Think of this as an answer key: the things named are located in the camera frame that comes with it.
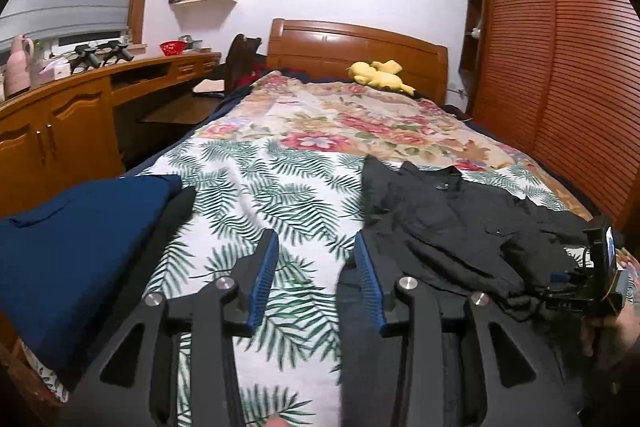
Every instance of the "louvered door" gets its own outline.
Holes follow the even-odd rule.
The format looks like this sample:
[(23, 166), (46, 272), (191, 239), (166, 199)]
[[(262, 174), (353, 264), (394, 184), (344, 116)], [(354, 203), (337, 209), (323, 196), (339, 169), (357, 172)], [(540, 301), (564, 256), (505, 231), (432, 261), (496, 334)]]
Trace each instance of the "louvered door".
[(529, 152), (550, 67), (552, 0), (488, 1), (487, 51), (473, 117), (501, 141)]
[(640, 21), (628, 0), (556, 0), (533, 155), (622, 215), (640, 167)]

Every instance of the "red object on shelf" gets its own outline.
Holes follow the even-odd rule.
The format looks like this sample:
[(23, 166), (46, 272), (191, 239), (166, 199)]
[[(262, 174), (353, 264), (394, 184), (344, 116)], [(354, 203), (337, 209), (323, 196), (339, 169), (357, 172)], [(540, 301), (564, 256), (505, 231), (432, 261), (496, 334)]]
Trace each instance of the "red object on shelf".
[(182, 41), (168, 41), (160, 44), (160, 49), (165, 57), (180, 55), (186, 47), (187, 43)]

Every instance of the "bed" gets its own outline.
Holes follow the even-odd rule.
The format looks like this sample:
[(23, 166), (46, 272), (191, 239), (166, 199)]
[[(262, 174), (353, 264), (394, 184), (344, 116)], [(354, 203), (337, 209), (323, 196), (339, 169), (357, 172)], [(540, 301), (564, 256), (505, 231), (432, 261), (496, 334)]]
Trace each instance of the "bed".
[[(343, 78), (352, 62), (389, 59), (404, 66), (403, 81), (425, 98), (327, 79)], [(250, 255), (263, 228), (274, 228), (282, 247), (266, 317), (254, 338), (236, 346), (244, 413), (256, 425), (279, 413), (292, 425), (335, 426), (334, 293), (362, 226), (365, 155), (392, 167), (404, 160), (422, 169), (455, 165), (467, 180), (586, 219), (590, 214), (531, 158), (438, 107), (447, 86), (442, 46), (362, 26), (276, 19), (267, 65), (306, 73), (302, 79), (268, 73), (237, 105), (223, 104), (190, 136), (133, 172), (177, 173), (198, 192), (193, 218), (166, 248), (145, 291), (194, 293)], [(189, 346), (185, 335), (178, 377), (182, 427), (190, 425)], [(63, 396), (59, 384), (50, 388)]]

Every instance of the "folded blue garment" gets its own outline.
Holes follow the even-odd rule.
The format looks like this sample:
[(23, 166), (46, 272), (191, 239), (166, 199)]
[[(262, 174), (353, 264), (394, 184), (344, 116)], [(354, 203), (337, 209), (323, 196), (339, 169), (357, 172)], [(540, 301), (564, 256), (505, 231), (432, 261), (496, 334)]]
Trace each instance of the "folded blue garment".
[(0, 309), (45, 365), (65, 367), (180, 176), (88, 182), (0, 220)]

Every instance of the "black electronic device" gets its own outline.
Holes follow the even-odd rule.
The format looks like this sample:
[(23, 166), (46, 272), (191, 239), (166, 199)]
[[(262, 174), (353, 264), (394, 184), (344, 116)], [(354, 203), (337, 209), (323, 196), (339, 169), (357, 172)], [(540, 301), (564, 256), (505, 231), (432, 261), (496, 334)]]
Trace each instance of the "black electronic device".
[(74, 51), (77, 57), (73, 58), (69, 62), (69, 67), (72, 74), (74, 73), (76, 68), (82, 68), (82, 71), (86, 71), (89, 68), (100, 67), (100, 58), (95, 55), (95, 53), (98, 51), (98, 48), (90, 46), (89, 44), (80, 44), (76, 46)]
[(582, 266), (576, 273), (551, 274), (548, 292), (543, 295), (545, 306), (590, 317), (618, 315), (625, 304), (629, 273), (618, 270), (609, 217), (594, 217), (584, 232), (589, 241), (586, 252), (593, 267)]
[[(507, 316), (485, 293), (471, 295), (464, 317), (446, 323), (434, 290), (406, 276), (367, 234), (356, 234), (353, 254), (369, 322), (383, 337), (403, 338), (392, 427), (580, 425), (553, 350), (531, 324)], [(455, 392), (443, 349), (452, 328), (460, 332)]]
[(103, 66), (112, 66), (113, 64), (117, 64), (120, 60), (126, 60), (127, 62), (131, 62), (133, 60), (133, 55), (128, 51), (127, 44), (123, 44), (120, 41), (105, 42), (104, 44), (100, 44), (98, 49), (109, 50), (102, 61)]
[(253, 255), (194, 295), (149, 293), (124, 320), (62, 407), (58, 427), (177, 425), (180, 338), (191, 332), (193, 427), (244, 427), (233, 337), (262, 322), (278, 261), (265, 230)]

